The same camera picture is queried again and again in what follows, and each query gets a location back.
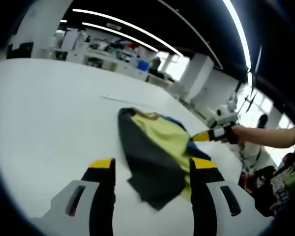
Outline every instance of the led light strip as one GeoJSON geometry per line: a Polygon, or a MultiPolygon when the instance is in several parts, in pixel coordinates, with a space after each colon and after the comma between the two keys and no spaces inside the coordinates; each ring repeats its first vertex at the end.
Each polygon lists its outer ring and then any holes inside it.
{"type": "Polygon", "coordinates": [[[248,86],[252,87],[252,74],[251,74],[251,72],[247,73],[247,81],[248,81],[248,86]]]}
{"type": "Polygon", "coordinates": [[[164,42],[162,39],[160,39],[159,37],[156,37],[154,34],[151,34],[149,32],[147,32],[146,30],[140,28],[140,27],[137,27],[129,22],[126,22],[126,21],[123,21],[121,19],[118,19],[116,17],[113,17],[113,16],[109,16],[109,15],[106,15],[106,14],[102,14],[102,13],[98,13],[98,12],[94,12],[94,11],[87,11],[87,10],[81,10],[81,9],[73,9],[72,11],[75,11],[75,12],[81,12],[81,13],[87,13],[87,14],[92,14],[92,15],[96,15],[96,16],[101,16],[101,17],[105,17],[107,19],[110,19],[110,20],[113,20],[113,21],[117,21],[119,23],[122,23],[124,25],[127,25],[127,26],[130,26],[138,31],[141,31],[142,33],[145,33],[146,35],[154,38],[155,40],[157,40],[158,42],[162,43],[163,45],[165,45],[166,47],[168,47],[169,49],[171,49],[174,53],[178,54],[180,57],[183,57],[183,54],[180,53],[178,50],[176,50],[174,47],[172,47],[171,45],[169,45],[168,43],[164,42]]]}
{"type": "Polygon", "coordinates": [[[223,0],[224,4],[226,5],[228,11],[231,14],[231,17],[235,23],[235,26],[237,28],[241,44],[242,44],[242,49],[244,50],[244,55],[245,55],[245,61],[246,61],[246,66],[248,69],[251,69],[251,60],[250,60],[250,54],[249,54],[249,48],[248,48],[248,43],[246,40],[245,32],[244,29],[242,28],[240,19],[237,15],[237,12],[235,11],[234,6],[232,5],[230,0],[223,0]]]}
{"type": "Polygon", "coordinates": [[[135,41],[137,43],[140,43],[143,46],[146,46],[147,48],[150,48],[150,49],[152,49],[155,52],[158,52],[158,50],[156,48],[154,48],[154,47],[152,47],[152,46],[150,46],[150,45],[148,45],[148,44],[146,44],[146,43],[144,43],[144,42],[142,42],[142,41],[140,41],[140,40],[138,40],[138,39],[136,39],[134,37],[131,37],[131,36],[127,35],[127,34],[121,33],[119,31],[116,31],[116,30],[113,30],[113,29],[109,29],[109,28],[106,28],[106,27],[102,27],[102,26],[98,26],[98,25],[94,25],[94,24],[90,24],[90,23],[85,23],[85,22],[82,22],[82,25],[91,26],[91,27],[94,27],[94,28],[99,28],[99,29],[102,29],[102,30],[106,30],[106,31],[115,33],[115,34],[119,34],[119,35],[121,35],[121,36],[123,36],[125,38],[129,38],[132,41],[135,41]]]}

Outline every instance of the cloth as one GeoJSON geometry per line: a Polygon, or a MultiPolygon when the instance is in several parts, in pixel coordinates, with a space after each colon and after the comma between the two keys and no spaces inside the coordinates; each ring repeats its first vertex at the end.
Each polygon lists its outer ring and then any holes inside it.
{"type": "MultiPolygon", "coordinates": [[[[128,180],[142,201],[160,210],[182,192],[190,198],[190,135],[178,124],[156,113],[124,108],[118,114],[123,151],[132,177],[128,180]]],[[[206,154],[191,149],[205,159],[206,154]]]]}
{"type": "Polygon", "coordinates": [[[260,236],[295,235],[295,192],[293,196],[260,236]]]}
{"type": "Polygon", "coordinates": [[[285,166],[265,179],[252,196],[264,216],[275,216],[295,195],[295,152],[285,166]]]}
{"type": "MultiPolygon", "coordinates": [[[[253,177],[249,177],[246,183],[246,187],[254,192],[256,189],[260,188],[267,179],[271,178],[275,173],[275,168],[273,166],[267,166],[263,169],[254,172],[253,177]]],[[[239,182],[239,185],[243,188],[244,183],[239,182]]]]}
{"type": "Polygon", "coordinates": [[[160,64],[161,64],[160,58],[154,58],[151,62],[150,69],[158,70],[158,67],[160,64]]]}
{"type": "Polygon", "coordinates": [[[242,152],[243,159],[245,161],[245,164],[248,167],[253,167],[254,164],[257,161],[257,157],[260,154],[261,146],[258,144],[253,144],[250,142],[245,142],[245,147],[242,152]]]}
{"type": "MultiPolygon", "coordinates": [[[[166,117],[166,116],[162,116],[160,115],[162,118],[169,120],[177,125],[179,125],[183,130],[187,131],[186,128],[182,125],[182,123],[180,123],[178,120],[171,118],[171,117],[166,117]]],[[[189,140],[189,142],[187,143],[187,150],[186,152],[193,157],[197,157],[197,158],[201,158],[201,159],[205,159],[205,160],[211,160],[211,157],[209,157],[208,155],[206,155],[204,152],[200,151],[197,146],[195,145],[195,143],[191,140],[189,140]]]]}

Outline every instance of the window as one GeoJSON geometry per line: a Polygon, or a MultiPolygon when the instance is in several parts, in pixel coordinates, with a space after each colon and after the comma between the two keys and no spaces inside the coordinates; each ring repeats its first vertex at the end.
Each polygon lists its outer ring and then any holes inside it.
{"type": "Polygon", "coordinates": [[[283,114],[280,121],[279,121],[279,128],[287,128],[289,127],[289,124],[291,123],[290,119],[287,117],[286,114],[283,114]]]}
{"type": "Polygon", "coordinates": [[[167,53],[167,52],[158,52],[156,54],[156,56],[159,57],[160,60],[161,60],[161,64],[158,67],[158,70],[161,70],[163,68],[164,64],[165,64],[165,61],[166,61],[167,57],[169,56],[169,53],[167,53]]]}
{"type": "MultiPolygon", "coordinates": [[[[161,64],[158,67],[158,70],[162,71],[162,68],[165,64],[166,59],[169,57],[169,53],[167,52],[158,52],[156,54],[157,57],[160,58],[161,64]]],[[[180,57],[177,54],[173,55],[171,58],[170,63],[168,64],[167,68],[165,68],[165,72],[172,76],[175,80],[180,80],[182,74],[184,73],[187,65],[190,61],[189,57],[180,57]]]]}
{"type": "Polygon", "coordinates": [[[295,145],[289,148],[265,147],[265,150],[269,153],[276,166],[279,166],[282,162],[283,157],[287,153],[293,153],[295,151],[295,145]]]}
{"type": "Polygon", "coordinates": [[[239,121],[247,127],[256,127],[261,115],[269,114],[273,107],[273,102],[257,89],[252,89],[245,85],[237,96],[238,103],[236,112],[239,121]]]}
{"type": "Polygon", "coordinates": [[[165,72],[172,76],[175,80],[180,80],[182,74],[184,73],[187,65],[190,61],[188,57],[179,57],[178,55],[173,55],[171,62],[166,68],[165,72]]]}

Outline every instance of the white robot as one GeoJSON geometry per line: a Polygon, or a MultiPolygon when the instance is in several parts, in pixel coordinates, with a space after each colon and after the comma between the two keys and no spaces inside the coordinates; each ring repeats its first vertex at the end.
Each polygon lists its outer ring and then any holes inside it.
{"type": "Polygon", "coordinates": [[[235,112],[237,97],[234,94],[232,99],[224,105],[218,106],[215,110],[208,108],[211,116],[207,119],[206,125],[209,128],[224,127],[230,123],[236,123],[238,114],[235,112]]]}

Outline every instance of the white table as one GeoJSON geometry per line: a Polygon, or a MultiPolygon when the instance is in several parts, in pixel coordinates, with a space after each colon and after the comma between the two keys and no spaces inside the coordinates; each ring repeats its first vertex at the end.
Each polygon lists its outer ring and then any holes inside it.
{"type": "MultiPolygon", "coordinates": [[[[0,62],[0,172],[25,216],[42,216],[89,163],[114,157],[114,235],[193,235],[190,202],[177,197],[157,212],[127,182],[117,114],[132,106],[172,116],[190,134],[206,129],[163,89],[127,76],[46,59],[0,62]]],[[[238,181],[241,163],[225,145],[198,145],[225,179],[238,181]]]]}

